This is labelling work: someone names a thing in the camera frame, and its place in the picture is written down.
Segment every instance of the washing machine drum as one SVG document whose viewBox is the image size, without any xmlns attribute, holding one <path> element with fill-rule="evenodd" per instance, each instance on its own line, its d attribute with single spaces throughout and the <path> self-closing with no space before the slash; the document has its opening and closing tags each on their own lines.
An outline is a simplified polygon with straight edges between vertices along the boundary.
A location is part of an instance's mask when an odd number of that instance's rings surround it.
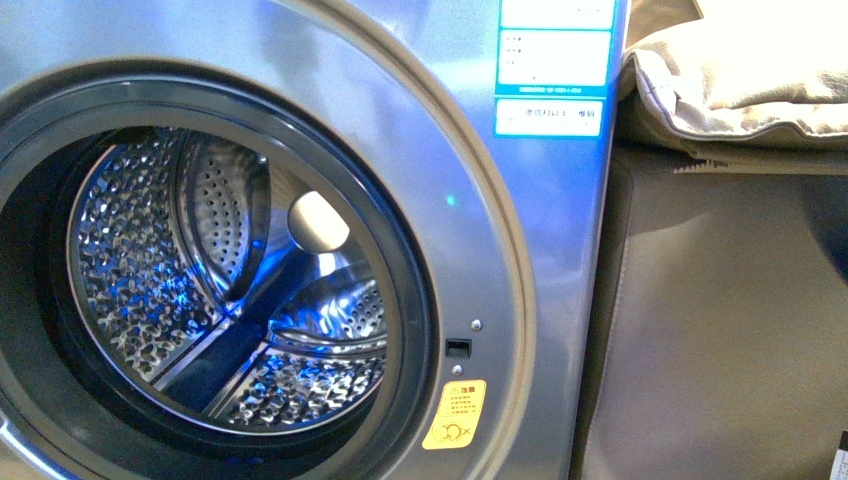
<svg viewBox="0 0 848 480">
<path fill-rule="evenodd" d="M 286 478 L 398 444 L 427 287 L 342 142 L 184 78 L 21 110 L 0 129 L 0 386 L 39 448 L 72 437 L 116 476 Z"/>
</svg>

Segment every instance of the silver washing machine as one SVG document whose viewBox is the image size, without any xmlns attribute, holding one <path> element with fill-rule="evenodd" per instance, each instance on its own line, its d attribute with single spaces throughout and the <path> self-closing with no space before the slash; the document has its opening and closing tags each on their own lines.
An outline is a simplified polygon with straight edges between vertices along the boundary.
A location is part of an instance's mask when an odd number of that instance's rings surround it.
<svg viewBox="0 0 848 480">
<path fill-rule="evenodd" d="M 565 476 L 626 11 L 0 2 L 0 437 L 53 478 Z"/>
</svg>

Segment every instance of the blue and white label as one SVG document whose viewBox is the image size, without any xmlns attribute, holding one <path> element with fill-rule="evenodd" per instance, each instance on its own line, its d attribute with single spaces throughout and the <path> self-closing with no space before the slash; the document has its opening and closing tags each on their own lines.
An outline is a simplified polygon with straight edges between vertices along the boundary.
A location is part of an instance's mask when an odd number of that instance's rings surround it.
<svg viewBox="0 0 848 480">
<path fill-rule="evenodd" d="M 597 137 L 601 134 L 604 103 L 599 100 L 501 98 L 497 102 L 495 133 L 498 135 Z"/>
<path fill-rule="evenodd" d="M 615 0 L 502 0 L 495 134 L 597 137 Z"/>
<path fill-rule="evenodd" d="M 830 480 L 848 480 L 848 452 L 837 450 L 830 469 Z"/>
</svg>

